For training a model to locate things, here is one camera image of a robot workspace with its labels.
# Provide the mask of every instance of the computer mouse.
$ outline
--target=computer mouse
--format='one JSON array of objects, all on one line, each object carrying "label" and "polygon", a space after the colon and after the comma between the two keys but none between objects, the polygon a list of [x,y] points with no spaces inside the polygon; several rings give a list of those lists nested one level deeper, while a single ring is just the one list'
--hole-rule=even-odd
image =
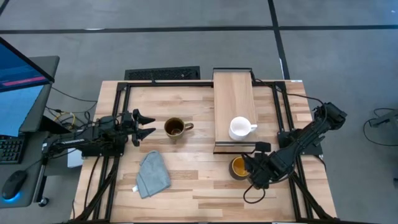
[{"label": "computer mouse", "polygon": [[2,187],[1,196],[6,200],[15,197],[24,184],[26,177],[27,172],[24,170],[18,170],[11,174]]}]

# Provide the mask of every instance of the towel tag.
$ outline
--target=towel tag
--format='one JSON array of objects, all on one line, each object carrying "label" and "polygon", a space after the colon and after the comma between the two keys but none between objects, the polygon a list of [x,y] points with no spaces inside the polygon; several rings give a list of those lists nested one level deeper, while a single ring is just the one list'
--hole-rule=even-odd
[{"label": "towel tag", "polygon": [[132,191],[133,191],[133,192],[138,191],[138,185],[135,185],[135,186],[132,188]]}]

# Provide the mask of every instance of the wooden board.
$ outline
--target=wooden board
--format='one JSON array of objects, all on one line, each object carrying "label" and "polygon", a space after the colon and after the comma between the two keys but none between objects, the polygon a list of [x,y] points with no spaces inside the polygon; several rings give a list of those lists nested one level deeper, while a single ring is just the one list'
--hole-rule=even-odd
[{"label": "wooden board", "polygon": [[[112,113],[117,82],[103,82],[95,118]],[[303,83],[286,82],[288,93],[305,94]],[[262,138],[277,149],[274,102],[267,88],[253,88],[257,119],[262,128]],[[228,163],[236,155],[213,154],[215,141],[214,93],[205,87],[145,87],[132,89],[129,110],[139,108],[144,116],[156,118],[146,125],[157,130],[134,147],[126,145],[117,176],[111,222],[289,222],[294,220],[289,183],[274,184],[266,190],[266,197],[257,204],[244,203],[243,192],[249,183],[233,180],[228,173]],[[296,128],[311,122],[306,99],[289,97]],[[177,142],[165,135],[163,124],[167,118],[178,116],[193,122],[193,130]],[[169,170],[172,185],[169,189],[146,199],[132,192],[139,161],[151,150],[158,150]],[[327,213],[336,216],[325,169],[313,156],[302,156],[309,191]],[[95,158],[84,161],[75,197],[76,215],[83,210],[88,178]],[[94,171],[89,201],[98,188],[102,159]],[[262,192],[251,190],[248,200],[256,200]],[[298,193],[301,214],[305,210],[301,193]],[[105,194],[99,217],[104,217],[108,195]]]},{"label": "wooden board", "polygon": [[[242,116],[257,124],[250,72],[215,72],[213,80],[216,142],[233,142],[228,134],[232,119]],[[257,141],[256,132],[245,141]]]}]

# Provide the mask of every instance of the cup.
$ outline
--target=cup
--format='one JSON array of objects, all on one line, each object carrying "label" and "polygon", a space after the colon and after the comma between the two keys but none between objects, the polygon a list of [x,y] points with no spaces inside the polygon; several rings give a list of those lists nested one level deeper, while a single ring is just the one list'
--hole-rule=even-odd
[{"label": "cup", "polygon": [[234,158],[229,163],[229,174],[235,180],[244,180],[248,177],[249,173],[244,168],[244,160],[241,156]]},{"label": "cup", "polygon": [[248,119],[238,116],[231,121],[229,136],[235,141],[242,141],[249,133],[256,130],[256,128],[256,124],[251,124]]},{"label": "cup", "polygon": [[180,118],[170,118],[164,124],[164,130],[167,136],[173,140],[182,138],[184,132],[192,128],[192,123],[185,124]]}]

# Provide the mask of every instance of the brown mug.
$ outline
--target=brown mug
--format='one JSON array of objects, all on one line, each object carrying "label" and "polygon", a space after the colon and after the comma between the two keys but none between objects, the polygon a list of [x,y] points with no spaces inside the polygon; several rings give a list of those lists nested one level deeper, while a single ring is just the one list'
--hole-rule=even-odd
[{"label": "brown mug", "polygon": [[173,140],[182,138],[184,132],[192,128],[192,123],[185,124],[180,118],[170,118],[164,124],[164,130],[167,136]]}]

